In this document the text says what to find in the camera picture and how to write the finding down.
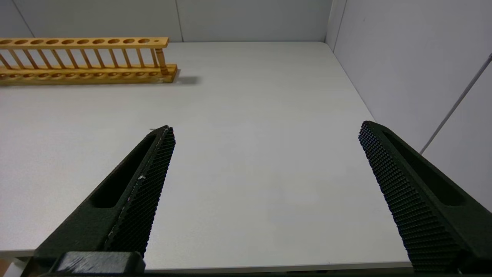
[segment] white tabletop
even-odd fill
[[[174,84],[0,87],[0,255],[33,250],[150,128],[176,147],[147,270],[408,266],[319,42],[174,43]]]

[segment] textured grip pad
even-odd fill
[[[36,249],[37,262],[50,266],[69,251],[143,256],[174,145],[173,128],[150,132]]]
[[[491,271],[492,214],[388,128],[359,141],[416,272]]]

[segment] white wall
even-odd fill
[[[0,0],[13,6],[10,1]],[[14,1],[36,37],[168,36],[171,41],[324,41],[332,4],[332,0]],[[5,36],[26,35],[13,30]]]
[[[330,18],[328,19],[328,28],[326,32],[325,43],[332,51],[335,50],[337,43],[338,31],[340,29],[343,12],[347,0],[333,0],[332,9],[330,10]]]
[[[331,0],[178,0],[184,41],[323,41]]]
[[[431,163],[492,211],[492,66],[424,151]]]
[[[12,0],[0,0],[0,37],[32,37]]]
[[[421,150],[492,52],[492,1],[347,0],[335,55],[374,118]]]
[[[36,37],[168,36],[181,41],[175,0],[14,0]]]

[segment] wooden dowel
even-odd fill
[[[55,49],[51,49],[51,53],[53,54],[53,56],[55,57],[55,59],[57,59],[57,62],[60,65],[60,67],[62,69],[66,69],[65,65],[63,64],[63,61],[60,59],[60,56],[58,56],[57,51]]]
[[[101,65],[101,68],[102,68],[102,69],[103,69],[103,68],[106,68],[106,67],[104,66],[104,62],[103,62],[103,61],[102,61],[102,59],[101,59],[101,55],[99,54],[99,50],[94,49],[94,53],[95,53],[95,56],[97,57],[97,60],[99,61],[99,64]]]
[[[140,52],[140,49],[138,48],[136,50],[137,50],[138,61],[140,62],[140,67],[144,68],[145,64],[144,64],[144,59],[142,58],[142,52]]]
[[[8,62],[3,58],[3,56],[1,55],[0,53],[0,61],[1,63],[7,68],[7,69],[12,69],[12,67],[10,67],[10,65],[8,64]]]
[[[89,58],[87,57],[86,51],[84,49],[80,49],[80,53],[82,53],[82,57],[84,57],[84,61],[86,61],[87,68],[92,68],[91,62],[89,61]]]
[[[17,54],[15,54],[14,50],[9,49],[8,52],[12,55],[12,57],[14,58],[15,62],[17,63],[20,69],[26,69],[22,64],[21,60],[19,60],[19,57],[17,57]]]
[[[38,50],[37,50],[37,52],[39,53],[39,55],[40,55],[40,56],[41,56],[41,58],[43,59],[44,64],[46,64],[46,66],[48,67],[48,69],[53,69],[53,67],[51,67],[50,62],[48,61],[48,59],[47,59],[47,58],[46,58],[46,56],[44,55],[43,50],[38,49]]]
[[[126,49],[122,49],[124,60],[126,61],[126,66],[130,69],[131,68],[131,63],[130,59],[128,58],[128,54],[126,53]]]
[[[109,54],[111,55],[111,60],[113,60],[113,64],[115,65],[115,68],[119,68],[118,62],[116,61],[115,53],[113,52],[112,49],[109,49]]]
[[[79,66],[77,65],[77,62],[75,61],[75,58],[73,57],[72,52],[70,51],[70,49],[66,49],[65,51],[66,51],[66,54],[68,55],[68,57],[70,58],[70,61],[73,64],[73,68],[78,69]]]
[[[152,61],[154,62],[154,67],[155,68],[158,68],[159,65],[157,64],[157,59],[155,58],[155,51],[154,51],[154,49],[150,49],[150,51],[151,51],[151,54],[152,54]]]
[[[163,75],[169,74],[169,72],[167,71],[166,60],[164,59],[164,53],[162,52],[162,49],[156,49],[155,54],[157,55],[157,59],[159,60],[160,72]]]
[[[34,61],[34,59],[32,58],[31,54],[29,53],[29,50],[24,49],[22,51],[24,52],[24,54],[26,55],[26,57],[28,58],[28,60],[31,62],[32,67],[34,69],[39,69],[39,67],[37,67],[36,62]]]

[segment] wooden test tube rack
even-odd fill
[[[16,63],[7,62],[2,55],[6,51],[0,51],[3,64],[0,66],[0,85],[172,83],[178,67],[166,64],[162,50],[168,43],[167,37],[0,37],[0,49],[7,50]],[[103,61],[101,49],[108,49],[111,63]],[[130,63],[127,49],[135,49],[138,64]],[[63,62],[60,51],[67,54],[70,63]],[[76,61],[73,51],[80,51],[84,63]],[[89,51],[94,52],[97,63],[89,60]],[[116,51],[122,52],[124,63],[117,61]],[[150,52],[153,64],[144,63],[143,51]],[[46,57],[47,52],[54,57],[51,62]],[[42,62],[36,61],[32,53],[37,53]],[[24,64],[20,55],[25,55],[29,63]]]

